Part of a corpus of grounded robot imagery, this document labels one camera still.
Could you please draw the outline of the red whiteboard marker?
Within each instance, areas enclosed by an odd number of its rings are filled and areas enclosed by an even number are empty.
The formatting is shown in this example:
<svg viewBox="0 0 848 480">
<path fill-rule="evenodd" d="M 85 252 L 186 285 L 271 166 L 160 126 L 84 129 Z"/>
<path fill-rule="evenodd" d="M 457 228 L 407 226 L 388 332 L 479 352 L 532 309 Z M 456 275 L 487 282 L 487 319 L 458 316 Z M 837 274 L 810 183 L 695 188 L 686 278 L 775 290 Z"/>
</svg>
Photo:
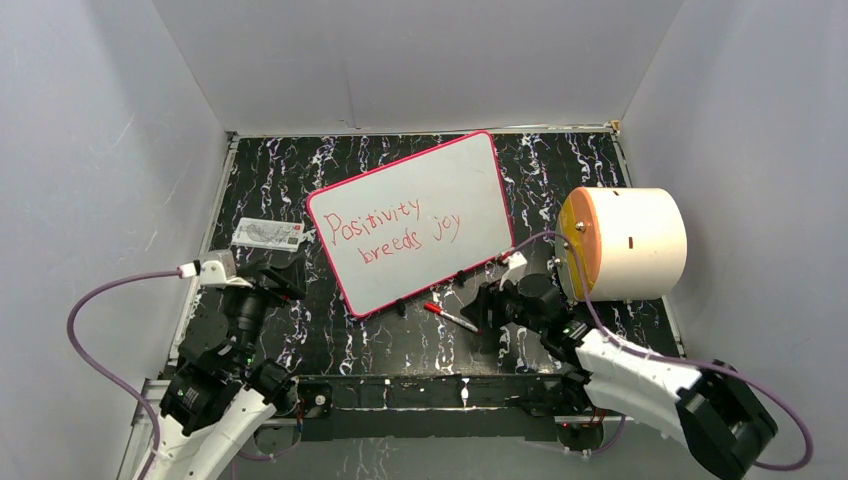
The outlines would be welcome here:
<svg viewBox="0 0 848 480">
<path fill-rule="evenodd" d="M 456 325 L 458 325 L 458 326 L 460 326 L 460 327 L 462 327 L 462 328 L 464 328 L 464 329 L 466 329 L 466 330 L 468 330 L 468 331 L 470 331 L 474 334 L 480 334 L 481 333 L 481 329 L 478 326 L 476 326 L 475 324 L 473 324 L 472 322 L 470 322 L 470 321 L 468 321 L 464 318 L 461 318 L 459 316 L 453 315 L 453 314 L 447 312 L 446 310 L 444 310 L 443 308 L 442 308 L 442 310 L 444 311 L 444 314 L 442 314 L 442 315 L 436 315 L 434 313 L 433 314 L 438 316 L 438 317 L 441 317 L 445 320 L 448 320 L 448 321 L 450 321 L 450 322 L 452 322 L 452 323 L 454 323 L 454 324 L 456 324 Z"/>
</svg>

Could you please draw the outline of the pink framed whiteboard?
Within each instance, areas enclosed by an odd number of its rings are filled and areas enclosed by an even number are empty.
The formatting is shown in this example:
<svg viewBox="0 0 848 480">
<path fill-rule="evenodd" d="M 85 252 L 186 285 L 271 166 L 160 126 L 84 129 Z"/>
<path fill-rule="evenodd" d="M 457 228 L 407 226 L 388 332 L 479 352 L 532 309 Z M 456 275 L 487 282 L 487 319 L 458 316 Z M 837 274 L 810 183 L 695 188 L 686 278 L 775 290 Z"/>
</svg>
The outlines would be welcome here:
<svg viewBox="0 0 848 480">
<path fill-rule="evenodd" d="M 481 266 L 515 243 L 487 131 L 317 190 L 306 207 L 355 317 Z"/>
</svg>

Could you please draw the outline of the red marker cap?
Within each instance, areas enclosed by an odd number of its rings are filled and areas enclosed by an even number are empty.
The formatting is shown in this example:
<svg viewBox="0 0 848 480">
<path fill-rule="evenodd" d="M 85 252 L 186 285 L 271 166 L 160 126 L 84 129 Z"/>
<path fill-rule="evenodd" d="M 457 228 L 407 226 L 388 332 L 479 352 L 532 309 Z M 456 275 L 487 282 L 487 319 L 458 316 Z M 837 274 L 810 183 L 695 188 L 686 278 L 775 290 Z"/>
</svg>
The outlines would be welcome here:
<svg viewBox="0 0 848 480">
<path fill-rule="evenodd" d="M 432 312 L 432 313 L 434 313 L 434 314 L 436 314 L 436 315 L 442 315 L 442 314 L 444 314 L 444 311 L 442 310 L 442 308 L 441 308 L 439 305 L 437 305 L 437 304 L 427 302 L 427 303 L 424 305 L 424 307 L 425 307 L 425 309 L 426 309 L 426 310 L 428 310 L 428 311 L 430 311 L 430 312 Z"/>
</svg>

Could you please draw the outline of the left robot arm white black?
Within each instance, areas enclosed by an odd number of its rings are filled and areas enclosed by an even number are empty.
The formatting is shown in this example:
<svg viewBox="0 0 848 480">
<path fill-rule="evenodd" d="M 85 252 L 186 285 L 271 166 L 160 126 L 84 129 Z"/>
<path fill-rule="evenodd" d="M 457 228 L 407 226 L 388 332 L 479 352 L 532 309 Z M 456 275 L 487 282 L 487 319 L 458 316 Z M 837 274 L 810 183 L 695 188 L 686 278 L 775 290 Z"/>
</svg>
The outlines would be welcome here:
<svg viewBox="0 0 848 480">
<path fill-rule="evenodd" d="M 215 479 L 265 421 L 304 410 L 296 376 L 273 359 L 256 359 L 268 310 L 306 295 L 304 257 L 239 267 L 230 251 L 217 250 L 177 274 L 220 291 L 225 324 L 202 346 L 180 345 L 136 479 Z"/>
</svg>

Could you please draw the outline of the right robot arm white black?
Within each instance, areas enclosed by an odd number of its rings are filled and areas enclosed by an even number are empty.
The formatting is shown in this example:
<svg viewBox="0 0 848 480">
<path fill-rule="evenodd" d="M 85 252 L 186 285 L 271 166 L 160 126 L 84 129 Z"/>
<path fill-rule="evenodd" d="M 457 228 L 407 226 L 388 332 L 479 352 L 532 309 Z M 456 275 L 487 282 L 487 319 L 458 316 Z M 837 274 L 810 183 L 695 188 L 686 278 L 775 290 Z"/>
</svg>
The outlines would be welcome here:
<svg viewBox="0 0 848 480">
<path fill-rule="evenodd" d="M 645 423 L 684 445 L 719 479 L 741 479 L 776 436 L 772 416 L 733 368 L 654 360 L 651 350 L 612 341 L 581 321 L 559 288 L 543 274 L 518 282 L 481 285 L 460 311 L 477 327 L 513 323 L 537 333 L 556 360 L 575 367 L 563 387 L 565 405 L 577 414 L 595 407 Z"/>
</svg>

